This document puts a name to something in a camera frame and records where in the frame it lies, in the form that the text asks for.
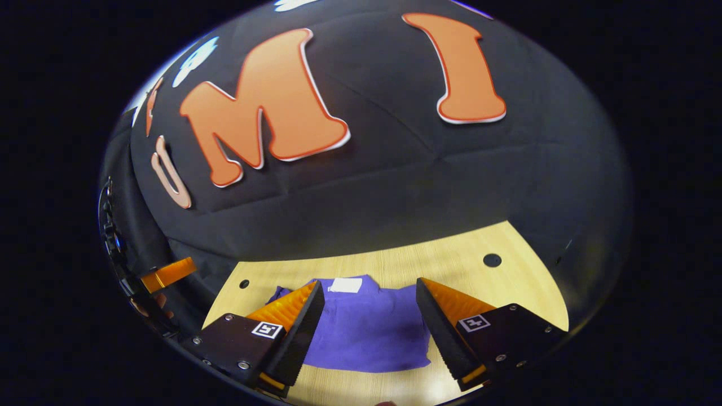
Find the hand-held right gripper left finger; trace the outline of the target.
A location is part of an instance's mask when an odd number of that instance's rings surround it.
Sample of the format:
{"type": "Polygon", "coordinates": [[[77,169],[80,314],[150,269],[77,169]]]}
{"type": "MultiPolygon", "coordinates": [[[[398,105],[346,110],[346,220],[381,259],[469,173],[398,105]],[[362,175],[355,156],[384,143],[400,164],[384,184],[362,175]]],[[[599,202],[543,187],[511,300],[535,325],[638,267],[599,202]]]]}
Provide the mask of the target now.
{"type": "Polygon", "coordinates": [[[182,341],[193,357],[238,385],[286,398],[296,384],[325,297],[307,283],[242,316],[226,313],[182,341]]]}

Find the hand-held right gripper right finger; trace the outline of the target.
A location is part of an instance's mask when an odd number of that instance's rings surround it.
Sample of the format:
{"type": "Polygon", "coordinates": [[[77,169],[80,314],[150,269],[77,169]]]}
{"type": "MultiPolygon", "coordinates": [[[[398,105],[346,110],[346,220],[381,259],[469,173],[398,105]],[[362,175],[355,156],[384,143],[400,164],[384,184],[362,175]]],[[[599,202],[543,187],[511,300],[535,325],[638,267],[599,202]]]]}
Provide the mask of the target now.
{"type": "Polygon", "coordinates": [[[521,304],[495,307],[424,277],[416,302],[461,391],[516,378],[567,340],[565,330],[521,304]]]}

